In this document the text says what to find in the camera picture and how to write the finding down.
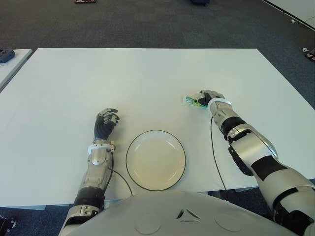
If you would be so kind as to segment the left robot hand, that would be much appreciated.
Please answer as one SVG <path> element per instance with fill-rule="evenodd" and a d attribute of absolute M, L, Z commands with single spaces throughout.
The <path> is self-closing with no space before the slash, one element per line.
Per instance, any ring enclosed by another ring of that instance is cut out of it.
<path fill-rule="evenodd" d="M 108 139 L 114 127 L 120 120 L 117 112 L 117 109 L 106 108 L 96 115 L 94 124 L 94 141 Z"/>

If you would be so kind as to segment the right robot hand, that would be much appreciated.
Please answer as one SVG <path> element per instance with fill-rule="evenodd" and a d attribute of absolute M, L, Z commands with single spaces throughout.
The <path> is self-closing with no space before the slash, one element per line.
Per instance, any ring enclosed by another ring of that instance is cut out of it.
<path fill-rule="evenodd" d="M 207 106 L 208 103 L 214 98 L 223 98 L 224 96 L 221 93 L 218 93 L 213 90 L 201 90 L 201 96 L 197 99 L 197 102 L 203 106 Z"/>

